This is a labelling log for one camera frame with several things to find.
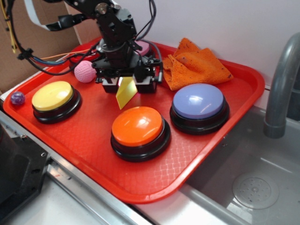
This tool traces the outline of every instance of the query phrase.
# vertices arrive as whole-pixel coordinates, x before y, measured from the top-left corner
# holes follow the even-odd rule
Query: button
[[[205,119],[218,113],[223,105],[222,92],[213,85],[198,83],[180,89],[174,96],[175,111],[188,119]]]
[[[112,134],[118,143],[137,147],[153,141],[162,129],[160,113],[153,108],[141,106],[119,115],[112,125]]]
[[[39,111],[49,111],[65,104],[72,95],[73,89],[68,82],[52,82],[34,94],[32,105]]]

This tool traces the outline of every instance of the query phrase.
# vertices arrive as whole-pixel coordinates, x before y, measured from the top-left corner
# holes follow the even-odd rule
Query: sink
[[[285,136],[270,139],[264,116],[253,106],[186,184],[245,224],[299,224],[300,123],[288,119]]]

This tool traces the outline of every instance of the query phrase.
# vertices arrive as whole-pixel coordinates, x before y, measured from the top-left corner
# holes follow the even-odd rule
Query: gray faucet
[[[264,119],[265,135],[284,136],[286,117],[300,120],[300,33],[289,39],[277,64]]]

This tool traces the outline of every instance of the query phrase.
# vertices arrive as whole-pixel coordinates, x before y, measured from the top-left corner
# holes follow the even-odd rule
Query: red tray
[[[158,47],[164,57],[176,50],[165,45]],[[257,71],[228,61],[221,62],[234,76],[231,81],[216,85],[230,106],[230,117],[220,130],[209,135],[187,135],[173,127],[169,110],[175,92],[168,88],[158,86],[156,93],[137,93],[120,110],[114,94],[105,93],[101,84],[77,81],[73,73],[63,76],[39,73],[16,89],[25,94],[25,104],[15,106],[8,96],[4,110],[120,200],[127,203],[150,203],[178,190],[262,95],[264,79]],[[66,67],[64,65],[49,70],[61,72]],[[31,98],[39,88],[58,80],[69,82],[80,92],[82,106],[65,121],[41,124],[33,116]],[[163,115],[170,124],[172,140],[158,157],[146,162],[131,163],[118,158],[112,150],[111,126],[124,110],[141,105],[152,107]]]

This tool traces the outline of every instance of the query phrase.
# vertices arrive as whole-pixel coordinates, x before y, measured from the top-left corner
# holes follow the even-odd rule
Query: white wall
[[[116,0],[140,30],[150,19],[147,0]],[[258,70],[271,80],[288,39],[300,32],[300,0],[156,0],[146,37],[177,47],[183,37],[221,59]]]

